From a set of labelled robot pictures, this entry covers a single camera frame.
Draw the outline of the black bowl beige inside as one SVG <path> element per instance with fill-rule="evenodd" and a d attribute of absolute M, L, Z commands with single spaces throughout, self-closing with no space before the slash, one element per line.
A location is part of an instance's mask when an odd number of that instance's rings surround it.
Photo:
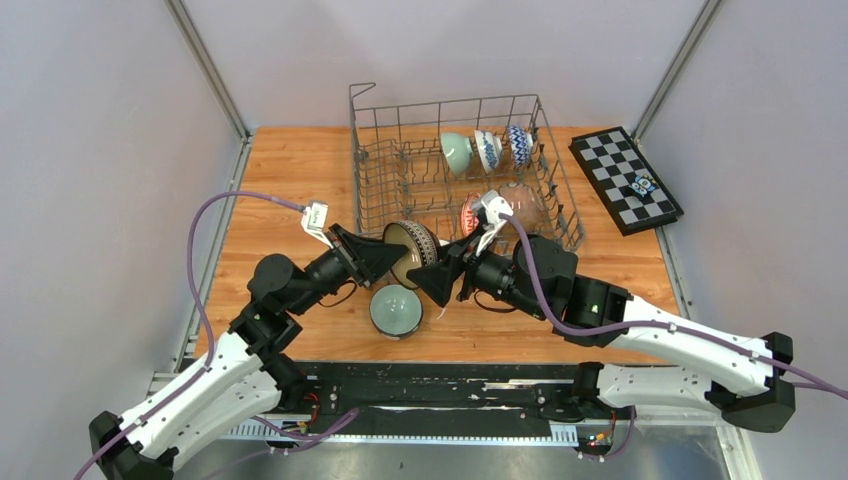
<path fill-rule="evenodd" d="M 403 287 L 416 290 L 418 286 L 408 278 L 409 271 L 433 265 L 439 261 L 440 243 L 435 234 L 425 225 L 398 220 L 389 223 L 383 230 L 382 240 L 387 244 L 406 246 L 408 252 L 391 268 L 394 279 Z"/>

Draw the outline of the orange floral pattern bowl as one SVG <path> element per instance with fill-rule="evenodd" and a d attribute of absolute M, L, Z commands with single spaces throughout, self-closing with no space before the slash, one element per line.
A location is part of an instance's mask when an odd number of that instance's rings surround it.
<path fill-rule="evenodd" d="M 479 225 L 479 219 L 473 209 L 473 205 L 481 198 L 478 192 L 471 192 L 467 195 L 460 209 L 459 225 L 461 227 L 462 237 L 470 235 Z"/>

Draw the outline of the clear glass bowl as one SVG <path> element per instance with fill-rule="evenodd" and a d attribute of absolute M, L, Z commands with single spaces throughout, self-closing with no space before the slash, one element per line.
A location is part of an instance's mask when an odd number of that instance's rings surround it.
<path fill-rule="evenodd" d="M 512 216 L 526 232 L 536 232 L 541 228 L 546 207 L 534 188 L 511 182 L 501 185 L 498 193 L 507 201 L 513 211 Z"/>

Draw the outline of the blue floral pattern bowl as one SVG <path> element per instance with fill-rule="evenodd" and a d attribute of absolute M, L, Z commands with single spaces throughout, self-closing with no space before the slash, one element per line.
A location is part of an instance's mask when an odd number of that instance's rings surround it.
<path fill-rule="evenodd" d="M 474 143 L 484 173 L 493 173 L 500 166 L 502 160 L 501 138 L 492 131 L 475 130 Z"/>

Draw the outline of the blue zigzag pattern bowl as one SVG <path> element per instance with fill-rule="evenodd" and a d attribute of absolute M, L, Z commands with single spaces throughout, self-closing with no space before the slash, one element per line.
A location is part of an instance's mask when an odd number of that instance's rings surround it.
<path fill-rule="evenodd" d="M 510 143 L 513 164 L 516 168 L 523 167 L 532 158 L 532 134 L 518 125 L 508 125 L 505 133 Z"/>

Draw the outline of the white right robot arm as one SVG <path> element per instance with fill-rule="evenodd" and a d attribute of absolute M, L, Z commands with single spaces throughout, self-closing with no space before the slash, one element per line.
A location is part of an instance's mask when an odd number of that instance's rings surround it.
<path fill-rule="evenodd" d="M 436 304 L 485 292 L 511 308 L 548 320 L 553 332 L 585 347 L 630 349 L 666 360 L 659 367 L 584 362 L 568 405 L 584 417 L 603 410 L 668 406 L 702 410 L 759 433 L 781 431 L 796 411 L 795 389 L 782 376 L 792 340 L 726 334 L 664 311 L 626 289 L 577 274 L 578 257 L 530 234 L 511 257 L 478 251 L 483 231 L 440 248 L 438 262 L 408 272 Z"/>

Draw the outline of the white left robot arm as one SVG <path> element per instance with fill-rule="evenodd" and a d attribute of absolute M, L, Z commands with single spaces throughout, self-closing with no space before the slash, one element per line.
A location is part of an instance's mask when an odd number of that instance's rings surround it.
<path fill-rule="evenodd" d="M 298 411 L 306 377 L 284 349 L 301 332 L 298 315 L 347 282 L 369 286 L 407 246 L 351 234 L 337 224 L 329 248 L 305 268 L 264 257 L 248 283 L 249 303 L 208 352 L 151 398 L 89 425 L 95 462 L 108 479 L 171 479 L 221 435 L 277 408 Z"/>

